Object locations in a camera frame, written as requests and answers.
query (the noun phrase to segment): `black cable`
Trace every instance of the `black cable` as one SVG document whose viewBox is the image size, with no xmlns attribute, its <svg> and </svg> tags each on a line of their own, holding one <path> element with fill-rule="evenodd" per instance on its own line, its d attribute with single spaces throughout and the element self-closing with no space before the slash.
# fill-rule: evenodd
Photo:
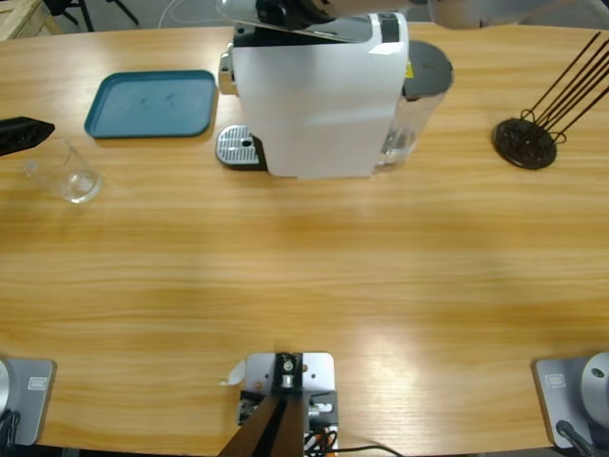
<svg viewBox="0 0 609 457">
<path fill-rule="evenodd" d="M 397 450 L 393 450 L 391 447 L 382 446 L 382 445 L 370 445 L 370 446 L 360 446 L 360 447 L 342 447 L 339 449 L 330 449 L 329 453 L 361 452 L 363 450 L 371 450 L 371 449 L 383 450 L 385 452 L 388 452 L 389 454 L 395 455 L 396 457 L 404 457 Z"/>
<path fill-rule="evenodd" d="M 315 444 L 310 448 L 306 449 L 304 455 L 307 457 L 326 457 L 327 454 L 338 454 L 338 453 L 347 453 L 347 452 L 362 452 L 364 450 L 382 450 L 389 454 L 393 454 L 395 457 L 404 457 L 397 450 L 392 449 L 391 447 L 383 446 L 383 445 L 368 445 L 368 446 L 359 446 L 359 447 L 340 447 L 338 449 L 333 448 L 334 444 L 338 439 L 338 433 L 335 430 L 329 431 L 327 428 L 319 431 L 312 432 L 307 435 L 304 440 L 304 443 L 308 443 L 313 437 L 321 435 L 320 440 L 316 440 Z"/>
</svg>

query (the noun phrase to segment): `glass cup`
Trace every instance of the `glass cup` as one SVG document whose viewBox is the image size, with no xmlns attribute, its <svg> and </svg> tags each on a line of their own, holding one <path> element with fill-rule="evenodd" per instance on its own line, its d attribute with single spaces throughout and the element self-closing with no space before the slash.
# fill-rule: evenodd
<svg viewBox="0 0 609 457">
<path fill-rule="evenodd" d="M 71 203 L 86 203 L 102 188 L 102 176 L 63 138 L 50 138 L 26 154 L 28 178 Z"/>
</svg>

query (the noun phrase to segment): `wooden table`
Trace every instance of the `wooden table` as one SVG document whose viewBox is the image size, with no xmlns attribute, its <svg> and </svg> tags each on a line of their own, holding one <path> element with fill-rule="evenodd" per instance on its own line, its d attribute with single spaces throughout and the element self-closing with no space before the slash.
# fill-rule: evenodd
<svg viewBox="0 0 609 457">
<path fill-rule="evenodd" d="M 221 96 L 198 138 L 95 142 L 125 70 L 215 71 L 229 29 L 0 44 L 0 118 L 56 124 L 106 177 L 74 206 L 0 167 L 0 349 L 56 361 L 42 443 L 215 454 L 249 352 L 334 354 L 342 443 L 408 454 L 544 447 L 531 363 L 608 348 L 609 109 L 556 164 L 517 169 L 490 130 L 531 106 L 589 30 L 412 27 L 456 84 L 402 169 L 298 181 L 223 169 Z"/>
</svg>

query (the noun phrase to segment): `blue tray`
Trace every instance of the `blue tray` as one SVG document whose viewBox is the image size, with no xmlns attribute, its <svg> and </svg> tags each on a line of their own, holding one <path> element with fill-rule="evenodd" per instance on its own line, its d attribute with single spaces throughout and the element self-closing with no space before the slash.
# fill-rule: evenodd
<svg viewBox="0 0 609 457">
<path fill-rule="evenodd" d="M 204 70 L 114 73 L 97 90 L 85 131 L 93 138 L 195 136 L 209 127 L 215 95 Z"/>
</svg>

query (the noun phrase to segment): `yellow label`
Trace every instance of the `yellow label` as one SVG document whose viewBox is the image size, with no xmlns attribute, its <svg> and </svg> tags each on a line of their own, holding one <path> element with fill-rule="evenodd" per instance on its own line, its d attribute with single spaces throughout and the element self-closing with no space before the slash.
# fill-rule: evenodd
<svg viewBox="0 0 609 457">
<path fill-rule="evenodd" d="M 414 79 L 414 77 L 415 77 L 415 71 L 412 69 L 412 64 L 410 62 L 408 62 L 408 65 L 406 66 L 406 78 Z"/>
</svg>

